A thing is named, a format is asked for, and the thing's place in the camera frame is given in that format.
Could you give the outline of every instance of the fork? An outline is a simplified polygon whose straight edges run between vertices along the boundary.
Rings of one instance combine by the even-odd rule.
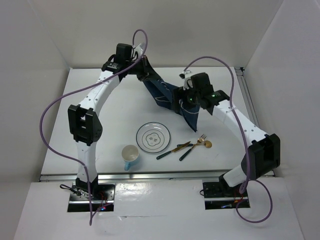
[[[182,161],[197,145],[203,143],[203,142],[205,141],[206,137],[207,137],[207,136],[206,136],[205,134],[202,134],[201,137],[198,138],[197,143],[194,144],[194,145],[192,146],[192,148],[190,148],[188,151],[186,151],[185,154],[183,154],[183,155],[179,158],[179,160]]]

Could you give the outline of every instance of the white wall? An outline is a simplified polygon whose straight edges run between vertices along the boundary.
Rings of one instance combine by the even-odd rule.
[[[245,78],[260,126],[281,139],[281,174],[306,240],[320,236],[320,5],[285,0]]]
[[[149,36],[155,67],[182,67],[203,55],[244,67],[282,0],[31,0],[64,58],[100,68],[117,43]],[[214,61],[199,65],[217,66]]]
[[[27,0],[0,1],[0,239],[14,237],[31,181],[46,148],[44,108],[62,93],[68,68]],[[56,113],[45,123],[50,137]]]

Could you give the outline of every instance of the black utensil handle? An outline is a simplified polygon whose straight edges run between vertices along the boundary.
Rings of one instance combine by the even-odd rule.
[[[186,153],[183,154],[183,155],[179,158],[179,160],[182,161],[191,151],[192,151],[192,148],[190,148],[188,151],[186,151]]]
[[[189,145],[187,145],[186,147],[192,147],[193,146],[193,144],[192,143],[190,143]]]
[[[171,153],[171,151],[167,151],[167,152],[165,152],[164,154],[161,154],[161,155],[157,156],[156,159],[157,159],[157,160],[162,159],[163,157],[169,155],[170,153]]]

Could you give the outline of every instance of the plate rim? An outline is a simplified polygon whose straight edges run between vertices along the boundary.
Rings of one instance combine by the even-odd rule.
[[[160,150],[160,151],[156,151],[156,152],[150,152],[150,151],[143,150],[142,147],[139,145],[139,143],[138,143],[138,132],[139,132],[139,130],[140,130],[144,125],[146,125],[146,124],[160,124],[160,125],[164,126],[164,127],[167,129],[167,131],[168,131],[168,133],[169,133],[169,142],[168,142],[168,144],[165,146],[164,149],[162,149],[162,150]],[[164,125],[164,124],[162,124],[161,122],[150,121],[150,122],[144,123],[141,127],[139,127],[138,131],[136,131],[136,134],[135,134],[135,141],[136,141],[136,144],[138,144],[138,147],[139,147],[142,151],[144,151],[144,152],[146,152],[146,153],[149,153],[149,154],[157,154],[157,153],[162,152],[163,150],[165,150],[165,149],[169,146],[170,141],[171,141],[171,133],[170,133],[169,129],[167,128],[167,126]]]

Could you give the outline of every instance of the blue mug handle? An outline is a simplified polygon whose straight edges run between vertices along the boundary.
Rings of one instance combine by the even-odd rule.
[[[125,171],[128,171],[129,170],[129,168],[130,168],[130,162],[125,162],[125,165],[124,165],[124,170]]]

